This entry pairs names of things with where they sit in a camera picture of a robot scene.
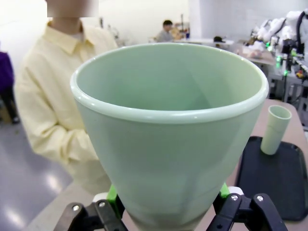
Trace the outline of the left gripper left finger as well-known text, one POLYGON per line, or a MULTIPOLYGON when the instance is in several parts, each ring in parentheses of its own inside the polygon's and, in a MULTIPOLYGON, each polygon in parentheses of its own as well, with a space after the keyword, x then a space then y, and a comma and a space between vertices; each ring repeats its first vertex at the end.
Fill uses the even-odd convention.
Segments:
POLYGON ((93 202, 84 206, 70 203, 56 224, 58 231, 126 231, 122 221, 125 208, 114 186, 109 192, 96 195, 93 202))

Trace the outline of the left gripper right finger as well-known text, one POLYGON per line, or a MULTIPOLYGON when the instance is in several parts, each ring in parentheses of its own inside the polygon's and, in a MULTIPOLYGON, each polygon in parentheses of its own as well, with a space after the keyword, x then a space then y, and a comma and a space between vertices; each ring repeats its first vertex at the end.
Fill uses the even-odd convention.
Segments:
POLYGON ((201 231, 231 231, 234 224, 241 231, 286 231, 287 227, 267 194, 247 198, 239 187, 223 184, 213 206, 199 224, 201 231))

